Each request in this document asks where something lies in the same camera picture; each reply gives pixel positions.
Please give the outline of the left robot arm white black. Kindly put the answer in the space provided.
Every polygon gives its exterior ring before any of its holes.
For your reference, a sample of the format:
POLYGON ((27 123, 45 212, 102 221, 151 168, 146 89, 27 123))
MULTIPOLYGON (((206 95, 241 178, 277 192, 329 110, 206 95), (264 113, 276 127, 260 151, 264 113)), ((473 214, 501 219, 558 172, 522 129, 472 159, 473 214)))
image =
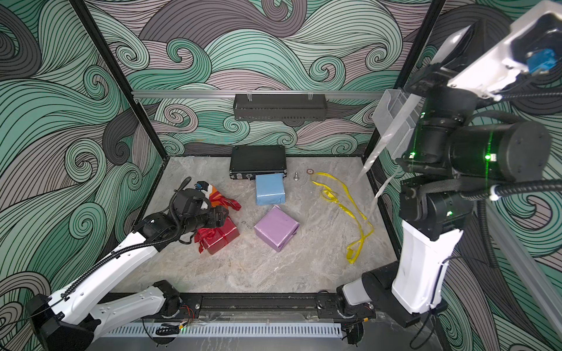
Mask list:
POLYGON ((201 228, 219 228, 227 218, 228 210, 222 206, 180 216, 170 212, 149 215, 115 250, 68 286, 50 296, 36 295, 26 309, 43 349, 86 350, 102 335, 143 317, 177 316, 181 296, 165 280, 108 303, 102 299, 168 244, 201 228))

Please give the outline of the purple gift box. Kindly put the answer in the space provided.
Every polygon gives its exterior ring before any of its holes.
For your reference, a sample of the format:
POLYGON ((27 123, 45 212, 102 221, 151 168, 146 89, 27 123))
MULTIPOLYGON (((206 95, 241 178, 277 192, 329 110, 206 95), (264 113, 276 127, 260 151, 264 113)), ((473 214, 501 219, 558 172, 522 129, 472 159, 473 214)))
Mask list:
POLYGON ((254 226, 254 231, 262 241, 276 252, 281 252, 297 234, 300 223, 274 205, 254 226))

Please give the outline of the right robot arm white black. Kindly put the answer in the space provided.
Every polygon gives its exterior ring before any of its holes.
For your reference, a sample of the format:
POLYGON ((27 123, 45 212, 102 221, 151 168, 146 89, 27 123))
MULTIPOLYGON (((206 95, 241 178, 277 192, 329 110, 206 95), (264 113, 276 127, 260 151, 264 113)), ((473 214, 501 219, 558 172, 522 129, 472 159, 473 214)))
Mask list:
POLYGON ((542 178, 552 145, 547 128, 491 109, 518 98, 505 88, 520 75, 548 73, 560 59, 561 20, 550 13, 495 45, 481 21, 459 30, 414 75, 406 89, 425 102, 397 161, 411 174, 400 190, 402 254, 337 289, 343 317, 356 317, 361 307, 378 307, 404 327, 433 317, 446 308, 441 286, 473 212, 487 265, 496 267, 487 201, 561 190, 559 180, 542 178))

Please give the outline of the blue gift box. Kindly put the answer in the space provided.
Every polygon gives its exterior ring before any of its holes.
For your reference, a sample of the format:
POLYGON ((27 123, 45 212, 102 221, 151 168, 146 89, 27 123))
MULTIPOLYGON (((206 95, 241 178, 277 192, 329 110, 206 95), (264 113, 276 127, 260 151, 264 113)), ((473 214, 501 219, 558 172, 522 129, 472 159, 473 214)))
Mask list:
POLYGON ((256 176, 256 204, 258 206, 285 203, 284 176, 272 173, 256 176))

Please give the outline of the yellow ribbon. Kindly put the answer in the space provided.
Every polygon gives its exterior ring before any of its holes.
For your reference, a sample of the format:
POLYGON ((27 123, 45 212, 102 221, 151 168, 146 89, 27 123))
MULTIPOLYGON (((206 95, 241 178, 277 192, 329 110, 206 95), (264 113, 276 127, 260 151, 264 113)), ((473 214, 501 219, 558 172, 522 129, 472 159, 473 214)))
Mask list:
POLYGON ((349 186, 330 173, 318 172, 311 175, 311 181, 320 188, 321 197, 334 204, 349 216, 357 227, 359 237, 346 247, 346 260, 354 264, 359 259, 365 241, 373 235, 375 228, 367 216, 358 207, 349 186))

